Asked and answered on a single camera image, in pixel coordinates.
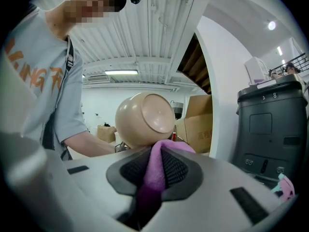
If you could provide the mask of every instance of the wooden ceiling opening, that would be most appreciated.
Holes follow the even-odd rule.
[[[178,71],[190,78],[207,94],[211,94],[211,83],[206,61],[195,34],[178,67]]]

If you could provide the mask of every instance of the cardboard box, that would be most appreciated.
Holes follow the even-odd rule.
[[[177,136],[187,142],[197,153],[211,149],[212,96],[191,96],[184,119],[175,122]]]
[[[107,126],[98,126],[97,137],[107,143],[114,142],[116,128],[114,126],[107,127]]]

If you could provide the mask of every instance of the fluorescent light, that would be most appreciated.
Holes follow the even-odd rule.
[[[114,71],[105,71],[107,75],[137,75],[137,70],[114,70]]]
[[[276,27],[276,23],[274,21],[271,21],[268,25],[268,29],[269,30],[274,30]]]
[[[281,51],[280,46],[278,46],[277,49],[278,49],[279,55],[281,56],[282,55],[282,51]]]

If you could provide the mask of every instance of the neck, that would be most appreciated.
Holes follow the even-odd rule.
[[[65,40],[69,35],[69,32],[72,28],[76,25],[66,11],[68,1],[64,1],[56,8],[47,11],[46,15],[46,22],[50,31],[59,39]]]

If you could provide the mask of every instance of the purple cloth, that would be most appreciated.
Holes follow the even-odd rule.
[[[188,144],[161,140],[152,147],[150,158],[144,176],[144,182],[137,193],[137,207],[144,220],[149,220],[161,206],[161,193],[165,190],[165,176],[161,157],[161,147],[185,150],[195,153]]]

